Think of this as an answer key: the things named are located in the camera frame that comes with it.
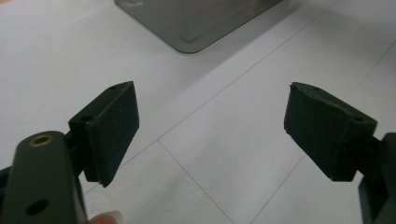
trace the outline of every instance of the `mounting hole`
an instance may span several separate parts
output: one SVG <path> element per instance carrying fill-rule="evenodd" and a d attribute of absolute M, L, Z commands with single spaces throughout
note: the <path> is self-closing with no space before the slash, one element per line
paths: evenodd
<path fill-rule="evenodd" d="M 53 136 L 50 134 L 42 134 L 30 141 L 29 146 L 31 147 L 42 147 L 53 140 Z"/>
<path fill-rule="evenodd" d="M 90 120 L 90 119 L 92 119 L 92 116 L 84 116 L 84 117 L 82 117 L 82 118 L 79 119 L 79 120 L 81 120 L 81 121 L 88 121 L 88 120 Z"/>
<path fill-rule="evenodd" d="M 49 201 L 47 200 L 38 200 L 35 203 L 29 205 L 26 209 L 26 214 L 28 216 L 34 216 L 39 213 L 42 213 L 46 208 L 50 205 Z"/>

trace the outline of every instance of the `fingertip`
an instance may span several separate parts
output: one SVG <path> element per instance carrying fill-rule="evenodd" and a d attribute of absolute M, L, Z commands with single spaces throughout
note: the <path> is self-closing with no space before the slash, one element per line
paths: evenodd
<path fill-rule="evenodd" d="M 112 211 L 93 217 L 90 224 L 123 224 L 123 217 L 119 211 Z"/>

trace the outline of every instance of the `textured black pad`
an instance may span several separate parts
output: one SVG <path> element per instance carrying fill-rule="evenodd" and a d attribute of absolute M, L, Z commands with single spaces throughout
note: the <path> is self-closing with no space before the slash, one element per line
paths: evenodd
<path fill-rule="evenodd" d="M 375 126 L 374 119 L 326 91 L 296 82 L 290 86 L 285 130 L 333 181 L 353 179 L 359 146 Z"/>
<path fill-rule="evenodd" d="M 134 83 L 108 88 L 70 119 L 69 126 L 73 138 L 92 154 L 85 176 L 106 187 L 139 128 Z"/>

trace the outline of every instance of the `tile seam line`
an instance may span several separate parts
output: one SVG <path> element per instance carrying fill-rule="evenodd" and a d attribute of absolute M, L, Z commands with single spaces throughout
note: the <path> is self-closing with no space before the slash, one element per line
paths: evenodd
<path fill-rule="evenodd" d="M 375 63 L 375 65 L 373 65 L 372 69 L 370 69 L 370 71 L 366 74 L 366 76 L 364 77 L 364 79 L 361 80 L 361 83 L 359 83 L 359 85 L 356 87 L 356 89 L 352 92 L 352 94 L 350 94 L 350 96 L 346 99 L 347 102 L 350 102 L 350 100 L 352 99 L 352 97 L 356 94 L 356 92 L 358 91 L 358 88 L 361 87 L 361 85 L 363 85 L 364 81 L 373 74 L 374 70 L 378 67 L 378 65 L 382 62 L 382 60 L 385 58 L 385 56 L 390 52 L 390 50 L 393 48 L 393 46 L 396 44 L 396 39 L 393 40 L 393 42 L 389 45 L 388 49 L 385 50 L 385 52 L 382 54 L 381 58 L 378 59 L 378 61 Z"/>
<path fill-rule="evenodd" d="M 180 164 L 180 162 L 178 162 L 178 160 L 174 157 L 174 155 L 172 155 L 172 153 L 163 145 L 163 143 L 160 140 L 157 140 L 156 142 L 158 142 L 161 147 L 163 147 L 163 149 L 172 157 L 172 159 L 180 166 L 180 168 L 184 171 L 184 173 L 186 173 L 191 180 L 196 184 L 196 186 L 198 186 L 198 188 L 210 199 L 210 201 L 221 211 L 221 213 L 226 216 L 228 218 L 228 220 L 230 220 L 231 223 L 235 224 L 230 217 L 220 208 L 220 206 L 215 202 L 215 200 L 212 199 L 212 197 L 209 196 L 209 194 L 201 187 L 201 185 L 198 184 L 198 182 L 192 178 L 192 176 L 189 174 L 189 172 L 187 172 L 187 170 Z"/>
<path fill-rule="evenodd" d="M 280 188 L 282 188 L 283 184 L 285 184 L 285 182 L 289 179 L 289 177 L 291 176 L 291 174 L 294 172 L 294 170 L 297 168 L 297 166 L 301 163 L 301 161 L 303 160 L 303 158 L 305 157 L 306 154 L 304 154 L 300 160 L 297 162 L 297 164 L 294 166 L 294 168 L 290 171 L 290 173 L 288 174 L 288 176 L 286 176 L 286 178 L 282 181 L 282 183 L 279 185 L 279 187 L 275 190 L 275 192 L 271 195 L 270 199 L 268 199 L 268 201 L 265 203 L 265 205 L 262 207 L 262 209 L 260 210 L 260 212 L 253 218 L 253 220 L 250 222 L 250 224 L 252 224 L 257 217 L 260 215 L 260 213 L 264 210 L 264 208 L 271 202 L 271 200 L 276 196 L 277 192 L 280 190 Z"/>
<path fill-rule="evenodd" d="M 352 22 L 352 23 L 355 23 L 355 24 L 357 24 L 358 26 L 361 26 L 362 28 L 364 28 L 364 29 L 366 29 L 366 30 L 369 30 L 370 32 L 373 32 L 373 33 L 375 33 L 375 34 L 378 34 L 378 35 L 380 35 L 380 36 L 382 36 L 382 37 L 384 37 L 384 38 L 393 39 L 393 37 L 392 37 L 391 35 L 388 35 L 388 34 L 385 34 L 385 32 L 381 32 L 381 31 L 379 31 L 379 30 L 376 30 L 375 28 L 372 28 L 372 27 L 370 27 L 369 25 L 366 25 L 366 24 L 364 24 L 363 22 L 360 22 L 359 20 L 352 19 L 352 18 L 346 16 L 345 14 L 341 14 L 341 13 L 337 13 L 337 14 L 338 14 L 338 16 L 342 17 L 344 20 L 350 21 L 350 22 Z"/>

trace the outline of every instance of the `metal plate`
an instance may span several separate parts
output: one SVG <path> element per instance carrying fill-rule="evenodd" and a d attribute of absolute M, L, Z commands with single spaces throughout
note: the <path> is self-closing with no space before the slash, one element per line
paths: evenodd
<path fill-rule="evenodd" d="M 115 0 L 154 34 L 183 53 L 195 53 L 281 0 Z"/>

